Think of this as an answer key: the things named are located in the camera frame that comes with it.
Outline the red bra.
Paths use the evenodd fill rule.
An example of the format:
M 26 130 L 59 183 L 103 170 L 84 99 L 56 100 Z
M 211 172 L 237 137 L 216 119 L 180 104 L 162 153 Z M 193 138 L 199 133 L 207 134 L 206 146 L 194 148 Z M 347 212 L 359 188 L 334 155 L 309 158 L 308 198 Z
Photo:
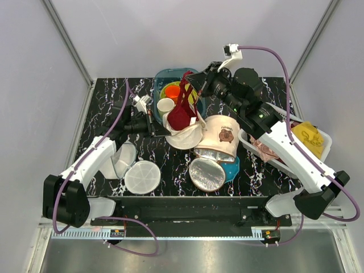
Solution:
M 192 94 L 193 87 L 190 85 L 188 89 L 186 89 L 186 86 L 188 85 L 186 77 L 192 73 L 192 71 L 184 73 L 179 84 L 180 94 L 178 96 L 176 106 L 167 117 L 169 125 L 176 131 L 181 131 L 190 126 L 191 118 L 196 118 L 196 121 L 199 121 L 196 99 L 193 100 L 192 106 L 190 106 L 188 101 L 189 96 Z

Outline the beige mesh bra laundry bag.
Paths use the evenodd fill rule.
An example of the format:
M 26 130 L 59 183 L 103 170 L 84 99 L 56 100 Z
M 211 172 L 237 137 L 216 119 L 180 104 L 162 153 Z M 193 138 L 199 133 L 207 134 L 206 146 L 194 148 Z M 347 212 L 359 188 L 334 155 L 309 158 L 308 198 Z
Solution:
M 170 132 L 170 135 L 165 137 L 166 141 L 170 146 L 178 150 L 188 150 L 196 147 L 202 140 L 204 134 L 204 128 L 206 126 L 205 120 L 202 118 L 200 113 L 197 113 L 197 118 L 194 124 L 190 124 L 183 130 L 174 130 L 169 122 L 167 121 L 169 113 L 163 115 L 163 126 Z

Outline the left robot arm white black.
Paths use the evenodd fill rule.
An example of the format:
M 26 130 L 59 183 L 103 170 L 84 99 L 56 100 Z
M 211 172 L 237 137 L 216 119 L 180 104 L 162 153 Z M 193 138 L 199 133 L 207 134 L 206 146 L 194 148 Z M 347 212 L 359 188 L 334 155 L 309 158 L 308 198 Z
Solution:
M 87 220 L 103 217 L 110 225 L 122 221 L 123 211 L 110 197 L 88 197 L 86 189 L 97 172 L 109 180 L 123 179 L 137 195 L 152 192 L 160 183 L 159 167 L 137 161 L 136 147 L 129 135 L 166 137 L 170 132 L 155 120 L 151 110 L 118 102 L 111 109 L 91 145 L 65 171 L 48 175 L 43 184 L 43 217 L 75 228 Z

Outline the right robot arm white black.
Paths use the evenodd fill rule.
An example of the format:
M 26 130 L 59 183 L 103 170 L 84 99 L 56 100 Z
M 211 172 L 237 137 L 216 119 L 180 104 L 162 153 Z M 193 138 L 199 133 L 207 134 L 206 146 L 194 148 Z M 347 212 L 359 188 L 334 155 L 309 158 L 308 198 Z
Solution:
M 259 221 L 268 226 L 291 213 L 319 219 L 348 183 L 349 175 L 326 166 L 292 134 L 289 122 L 261 100 L 263 85 L 255 70 L 240 68 L 231 74 L 220 65 L 212 62 L 184 79 L 200 96 L 219 98 L 236 114 L 240 128 L 273 150 L 303 185 L 295 192 L 269 197 L 258 211 Z

